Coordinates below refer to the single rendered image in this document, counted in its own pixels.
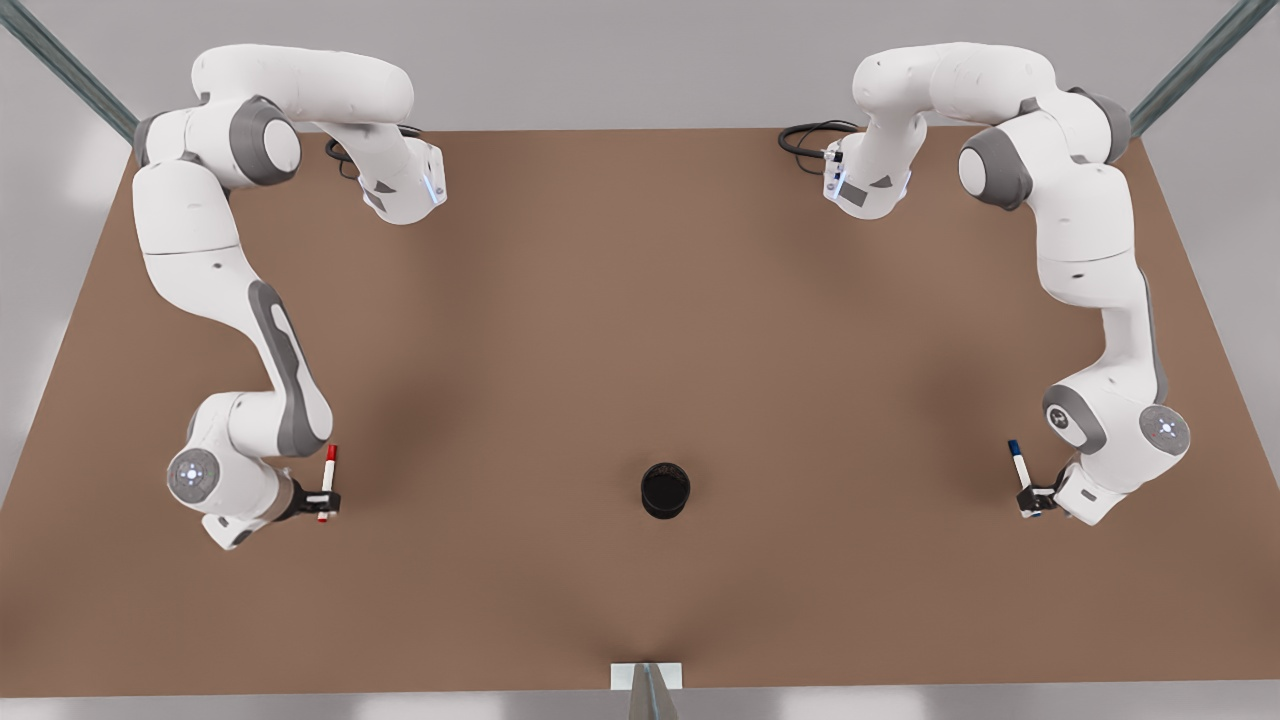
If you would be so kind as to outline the blue capped white marker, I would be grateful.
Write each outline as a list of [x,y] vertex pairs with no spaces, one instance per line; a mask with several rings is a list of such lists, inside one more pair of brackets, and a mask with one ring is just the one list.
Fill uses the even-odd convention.
[[1038,518],[1041,515],[1041,510],[1020,446],[1016,439],[1009,439],[1007,447],[1020,482],[1020,489],[1016,495],[1020,514],[1023,518]]

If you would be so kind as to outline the black cylindrical pen cup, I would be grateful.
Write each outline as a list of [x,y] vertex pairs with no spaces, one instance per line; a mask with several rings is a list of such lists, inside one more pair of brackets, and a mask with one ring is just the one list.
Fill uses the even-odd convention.
[[658,462],[643,475],[643,506],[653,518],[672,519],[678,516],[691,495],[689,474],[673,462]]

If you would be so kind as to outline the silver frame post with foot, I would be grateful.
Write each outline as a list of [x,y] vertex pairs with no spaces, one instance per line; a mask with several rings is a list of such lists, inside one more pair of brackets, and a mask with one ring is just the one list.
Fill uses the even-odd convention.
[[680,720],[671,691],[682,688],[680,662],[611,665],[611,689],[628,692],[627,720]]

